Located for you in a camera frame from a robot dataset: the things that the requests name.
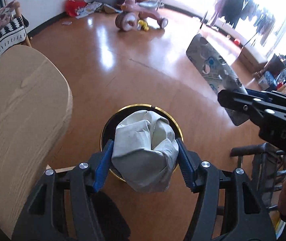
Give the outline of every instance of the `crumpled white bag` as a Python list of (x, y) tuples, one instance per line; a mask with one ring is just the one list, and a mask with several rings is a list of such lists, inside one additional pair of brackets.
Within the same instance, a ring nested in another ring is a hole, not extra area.
[(112, 162), (135, 191), (168, 189), (178, 153), (169, 121), (153, 111), (137, 111), (116, 127)]

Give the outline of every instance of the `patterned blanket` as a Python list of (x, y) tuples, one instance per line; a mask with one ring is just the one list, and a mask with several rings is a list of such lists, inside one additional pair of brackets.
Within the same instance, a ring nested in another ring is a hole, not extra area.
[(0, 56), (13, 45), (23, 42), (26, 35), (26, 29), (20, 17), (13, 19), (0, 29)]

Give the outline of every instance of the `chair backrest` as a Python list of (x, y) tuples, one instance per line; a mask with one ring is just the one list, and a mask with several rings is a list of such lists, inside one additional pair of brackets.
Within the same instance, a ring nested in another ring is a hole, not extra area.
[(9, 238), (71, 111), (68, 83), (44, 55), (16, 45), (0, 57), (0, 229)]

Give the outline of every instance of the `red basket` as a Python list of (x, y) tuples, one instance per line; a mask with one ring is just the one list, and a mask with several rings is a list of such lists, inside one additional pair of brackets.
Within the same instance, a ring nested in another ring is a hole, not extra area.
[(86, 2), (84, 0), (67, 0), (65, 3), (65, 12), (70, 17), (77, 16), (76, 10), (78, 8), (83, 8), (86, 6)]

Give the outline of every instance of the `blue gripper pad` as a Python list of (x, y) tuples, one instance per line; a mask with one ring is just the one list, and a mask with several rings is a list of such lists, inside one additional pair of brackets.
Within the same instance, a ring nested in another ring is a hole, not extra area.
[(185, 185), (193, 191), (196, 187), (196, 173), (201, 159), (199, 156), (191, 151), (188, 151), (180, 138), (176, 139), (179, 145), (178, 162), (181, 169), (182, 176), (185, 181)]
[(95, 169), (95, 181), (93, 184), (95, 192), (98, 192), (104, 186), (108, 171), (110, 170), (113, 147), (114, 141), (109, 140), (102, 151), (103, 157)]

